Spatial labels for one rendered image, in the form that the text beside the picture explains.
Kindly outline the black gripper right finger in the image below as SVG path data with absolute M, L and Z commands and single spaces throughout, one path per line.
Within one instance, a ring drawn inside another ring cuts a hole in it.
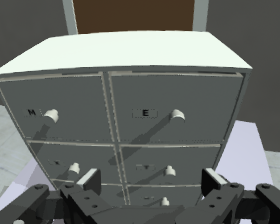
M 240 224 L 241 219 L 250 219 L 252 224 L 280 224 L 278 188 L 261 183 L 255 190 L 244 190 L 244 185 L 219 175 L 211 168 L 202 169 L 205 198 L 180 213 L 175 224 Z

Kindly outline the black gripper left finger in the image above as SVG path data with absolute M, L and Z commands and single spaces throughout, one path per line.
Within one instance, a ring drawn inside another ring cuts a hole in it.
M 133 224 L 130 215 L 99 196 L 100 169 L 84 175 L 57 191 L 49 191 L 46 184 L 31 186 L 0 210 L 0 224 L 52 224 L 53 219 L 65 224 Z

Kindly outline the grey drawer front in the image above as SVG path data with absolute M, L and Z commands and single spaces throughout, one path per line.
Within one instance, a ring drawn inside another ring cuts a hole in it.
M 127 187 L 130 205 L 145 207 L 166 205 L 194 207 L 201 194 L 201 185 L 127 185 Z
M 67 183 L 73 183 L 74 181 L 52 179 L 53 183 L 56 185 L 58 190 L 60 186 Z M 110 206 L 121 207 L 126 204 L 124 189 L 122 184 L 105 184 L 101 183 L 101 194 L 99 195 L 103 198 Z
M 120 141 L 223 141 L 242 80 L 234 72 L 112 71 Z
M 113 141 L 103 72 L 2 78 L 0 88 L 25 137 Z
M 115 144 L 34 140 L 28 143 L 49 177 L 77 180 L 96 168 L 101 170 L 101 182 L 121 183 Z
M 212 169 L 219 149 L 220 144 L 121 144 L 126 182 L 201 183 L 202 169 Z

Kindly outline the grey chest of drawers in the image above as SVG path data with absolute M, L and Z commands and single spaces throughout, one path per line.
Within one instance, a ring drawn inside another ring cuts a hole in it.
M 243 76 L 238 97 L 224 135 L 223 141 L 205 142 L 131 142 L 120 141 L 111 74 L 112 71 L 211 71 L 236 72 Z M 201 145 L 220 144 L 212 169 L 215 171 L 222 157 L 237 115 L 239 113 L 246 88 L 252 72 L 243 59 L 235 54 L 209 32 L 193 31 L 126 31 L 80 34 L 52 37 L 37 44 L 0 68 L 0 79 L 8 77 L 103 72 L 113 141 L 67 140 L 25 137 L 19 127 L 2 91 L 0 98 L 12 119 L 20 136 L 38 163 L 39 167 L 58 190 L 52 179 L 76 181 L 49 177 L 38 160 L 29 140 L 115 144 L 121 174 L 121 183 L 101 182 L 105 184 L 123 184 L 126 204 L 130 205 L 127 185 L 201 185 L 201 183 L 147 184 L 127 183 L 123 166 L 121 145 Z

